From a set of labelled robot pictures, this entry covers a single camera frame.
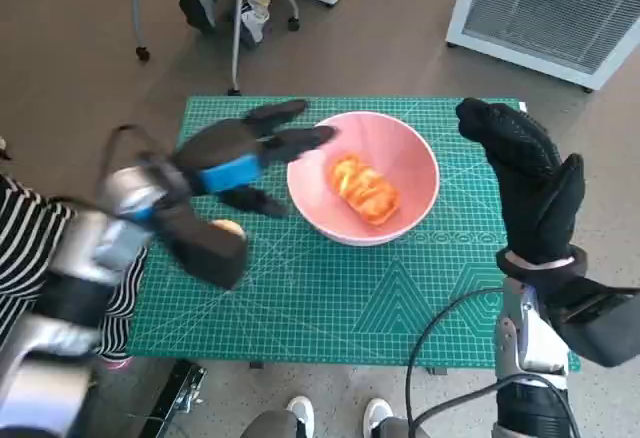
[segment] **green cutting mat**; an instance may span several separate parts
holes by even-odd
[[[216,120],[241,117],[273,97],[194,97],[180,142]],[[436,312],[465,292],[500,286],[494,254],[504,246],[496,181],[480,146],[460,137],[459,99],[310,98],[297,120],[308,126],[351,110],[402,119],[432,146],[440,165],[435,207],[390,244],[352,248],[315,232],[288,196],[285,167],[259,183],[289,204],[270,220],[241,214],[211,197],[194,200],[206,219],[230,218],[251,240],[249,270],[233,292],[196,281],[161,246],[149,253],[129,351],[133,354],[232,360],[403,365]],[[502,101],[518,107],[517,100]],[[419,362],[494,365],[493,327],[501,299],[480,296],[438,328]]]

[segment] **pink bowl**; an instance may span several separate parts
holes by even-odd
[[[332,116],[338,136],[289,164],[287,184],[293,202],[320,233],[339,243],[372,246],[387,243],[416,226],[436,201],[438,163],[427,142],[400,120],[371,111]],[[380,226],[369,225],[327,183],[327,170],[356,153],[382,173],[400,193],[400,207]]]

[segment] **floor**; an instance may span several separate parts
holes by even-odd
[[[229,0],[221,0],[221,5]],[[639,285],[640,198],[637,176],[640,54],[607,86],[578,87],[464,49],[444,47],[455,0],[342,0],[328,9],[300,0],[302,29],[286,31],[284,0],[274,5],[264,46],[241,60],[246,94],[514,96],[551,131],[564,153],[587,163],[588,193],[576,243],[590,252],[591,276]],[[14,162],[7,171],[43,193],[90,196],[98,150],[124,122],[146,126],[167,147],[180,126],[185,99],[228,88],[231,27],[201,37],[185,26],[177,0],[142,0],[152,53],[135,59],[129,0],[0,0],[0,134]],[[120,157],[126,160],[126,151]],[[118,405],[144,408],[142,382],[161,383],[168,362],[139,360],[111,378]],[[259,412],[305,393],[317,410],[316,436],[355,437],[367,400],[387,398],[403,413],[402,369],[207,362],[204,403],[178,422],[197,437],[237,437]],[[571,400],[585,437],[637,436],[640,361],[614,370],[588,363],[572,376]],[[413,396],[423,408],[493,380],[489,371],[448,377],[416,375]],[[132,436],[128,418],[105,406],[93,436]],[[435,418],[433,437],[489,436],[492,399]],[[172,436],[179,436],[177,431]]]

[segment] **sock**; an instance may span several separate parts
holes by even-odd
[[[247,0],[258,18],[269,18],[269,3],[271,0]]]

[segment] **orange object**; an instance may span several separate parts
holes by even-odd
[[[329,171],[329,184],[372,225],[383,224],[400,204],[398,190],[355,154],[334,163]]]

